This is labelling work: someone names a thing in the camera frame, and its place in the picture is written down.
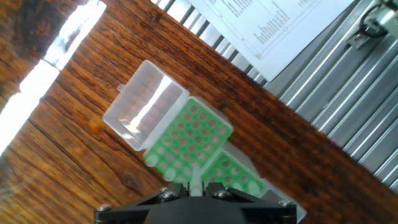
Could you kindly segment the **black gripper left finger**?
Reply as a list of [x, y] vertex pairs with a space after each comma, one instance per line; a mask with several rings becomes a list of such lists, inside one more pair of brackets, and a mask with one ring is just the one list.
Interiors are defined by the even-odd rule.
[[121, 207], [102, 204], [95, 210], [95, 224], [144, 223], [153, 208], [189, 196], [189, 183], [170, 184]]

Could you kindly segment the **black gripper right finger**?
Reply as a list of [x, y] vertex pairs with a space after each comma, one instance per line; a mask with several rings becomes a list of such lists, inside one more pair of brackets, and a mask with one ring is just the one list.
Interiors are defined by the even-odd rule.
[[211, 200], [209, 207], [217, 215], [224, 215], [220, 223], [296, 223], [293, 202], [266, 201], [221, 182], [206, 182], [205, 198]]

